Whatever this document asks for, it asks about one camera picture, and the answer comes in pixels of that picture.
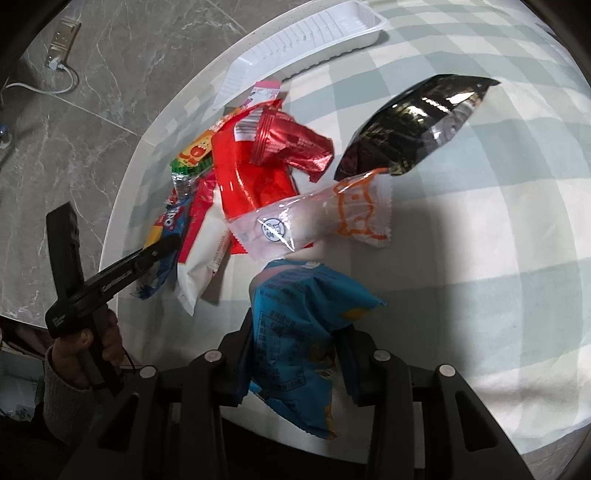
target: nutrition label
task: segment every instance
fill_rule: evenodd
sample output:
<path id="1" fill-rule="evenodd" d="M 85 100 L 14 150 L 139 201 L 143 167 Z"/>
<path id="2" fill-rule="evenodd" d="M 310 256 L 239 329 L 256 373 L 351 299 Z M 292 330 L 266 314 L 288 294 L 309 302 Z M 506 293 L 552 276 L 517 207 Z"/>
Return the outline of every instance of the nutrition label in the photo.
<path id="1" fill-rule="evenodd" d="M 302 387 L 306 378 L 297 365 L 309 333 L 298 330 L 295 322 L 274 310 L 261 313 L 255 338 L 255 375 L 261 387 L 286 392 Z M 281 361 L 281 370 L 275 367 Z"/>

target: screw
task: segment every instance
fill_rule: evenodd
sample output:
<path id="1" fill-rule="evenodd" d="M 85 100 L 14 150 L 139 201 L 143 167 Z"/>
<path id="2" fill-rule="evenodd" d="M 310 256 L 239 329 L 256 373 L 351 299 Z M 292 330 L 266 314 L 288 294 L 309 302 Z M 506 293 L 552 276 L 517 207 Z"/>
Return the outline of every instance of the screw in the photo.
<path id="1" fill-rule="evenodd" d="M 439 373 L 444 377 L 453 377 L 456 374 L 456 369 L 451 365 L 442 365 L 439 367 Z"/>
<path id="2" fill-rule="evenodd" d="M 156 367 L 152 367 L 152 365 L 146 365 L 142 370 L 139 371 L 139 376 L 142 378 L 152 378 L 156 372 Z"/>
<path id="3" fill-rule="evenodd" d="M 387 362 L 388 360 L 390 360 L 390 357 L 390 352 L 388 352 L 387 350 L 376 350 L 374 352 L 374 358 L 378 362 Z"/>
<path id="4" fill-rule="evenodd" d="M 205 353 L 205 360 L 207 360 L 208 362 L 219 362 L 221 359 L 222 353 L 220 352 L 220 350 L 210 350 L 209 352 Z"/>

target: gray knit sleeve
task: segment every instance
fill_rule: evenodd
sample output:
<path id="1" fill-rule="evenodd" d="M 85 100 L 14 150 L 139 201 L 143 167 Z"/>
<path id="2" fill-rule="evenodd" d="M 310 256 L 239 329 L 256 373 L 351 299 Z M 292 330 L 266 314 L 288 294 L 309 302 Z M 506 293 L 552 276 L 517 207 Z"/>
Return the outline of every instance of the gray knit sleeve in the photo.
<path id="1" fill-rule="evenodd" d="M 77 445 L 89 430 L 98 403 L 92 389 L 78 390 L 63 381 L 51 364 L 51 350 L 45 357 L 45 396 L 43 417 L 47 428 L 57 439 Z"/>

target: tablecloth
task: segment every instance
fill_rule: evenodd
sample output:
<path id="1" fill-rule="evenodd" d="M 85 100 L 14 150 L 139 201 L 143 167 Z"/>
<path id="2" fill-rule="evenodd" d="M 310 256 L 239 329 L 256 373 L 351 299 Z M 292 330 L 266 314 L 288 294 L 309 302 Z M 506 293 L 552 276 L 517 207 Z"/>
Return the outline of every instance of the tablecloth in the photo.
<path id="1" fill-rule="evenodd" d="M 409 364 L 453 364 L 521 453 L 591 418 L 591 89 L 539 22 L 482 0 L 371 2 L 389 19 L 378 42 L 292 78 L 284 104 L 333 139 L 330 184 L 352 134 L 389 98 L 438 73 L 493 77 L 483 104 L 447 145 L 394 182 L 392 244 L 331 236 L 298 258 L 321 260 L 387 301 L 358 327 Z M 167 164 L 221 112 L 223 75 L 167 126 L 126 232 L 139 248 L 170 192 Z M 142 302 L 120 294 L 126 346 L 142 363 L 183 365 L 237 329 L 264 264 L 233 256 L 193 317 L 168 286 Z M 371 410 L 336 381 L 334 443 L 301 434 L 250 396 L 236 421 L 275 440 L 363 461 Z"/>

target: plastic bag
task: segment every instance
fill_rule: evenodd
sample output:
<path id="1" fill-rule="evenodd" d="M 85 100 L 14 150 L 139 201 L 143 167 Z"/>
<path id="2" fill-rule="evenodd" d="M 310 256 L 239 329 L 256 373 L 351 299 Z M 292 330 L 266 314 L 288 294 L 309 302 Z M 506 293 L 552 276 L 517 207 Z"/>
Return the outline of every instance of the plastic bag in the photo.
<path id="1" fill-rule="evenodd" d="M 374 170 L 315 193 L 275 202 L 231 219 L 230 230 L 253 258 L 270 260 L 329 233 L 375 247 L 390 239 L 392 178 Z"/>
<path id="2" fill-rule="evenodd" d="M 202 170 L 210 167 L 212 164 L 212 136 L 218 132 L 228 120 L 232 119 L 245 109 L 250 108 L 257 103 L 275 100 L 279 95 L 280 87 L 281 82 L 269 80 L 256 82 L 250 95 L 241 106 L 235 108 L 229 114 L 224 115 L 220 120 L 199 135 L 189 146 L 187 146 L 187 148 L 176 156 L 171 165 L 185 167 L 201 166 Z"/>
<path id="3" fill-rule="evenodd" d="M 250 285 L 251 390 L 305 432 L 335 438 L 332 332 L 385 303 L 318 262 L 269 263 Z"/>
<path id="4" fill-rule="evenodd" d="M 177 261 L 176 296 L 185 311 L 192 315 L 230 243 L 230 230 L 213 173 L 199 180 L 189 216 L 189 227 Z"/>
<path id="5" fill-rule="evenodd" d="M 386 103 L 353 136 L 335 172 L 342 180 L 375 168 L 401 175 L 449 142 L 497 80 L 435 75 Z"/>
<path id="6" fill-rule="evenodd" d="M 179 205 L 167 205 L 166 211 L 154 222 L 144 248 L 156 243 L 159 239 L 169 235 L 184 235 L 191 198 L 186 198 Z M 168 274 L 174 268 L 178 250 L 170 253 L 158 262 L 158 267 L 152 268 L 140 280 L 135 295 L 142 300 L 150 298 L 164 284 Z"/>
<path id="7" fill-rule="evenodd" d="M 334 156 L 335 148 L 330 138 L 300 125 L 281 110 L 263 107 L 252 147 L 253 165 L 283 162 L 307 172 L 310 181 L 316 183 Z"/>
<path id="8" fill-rule="evenodd" d="M 212 138 L 214 172 L 226 218 L 235 218 L 297 194 L 286 165 L 278 163 L 260 167 L 251 164 L 254 142 L 243 140 L 242 131 L 236 137 L 236 124 L 256 108 L 228 121 Z M 240 245 L 233 245 L 231 251 L 244 252 Z"/>

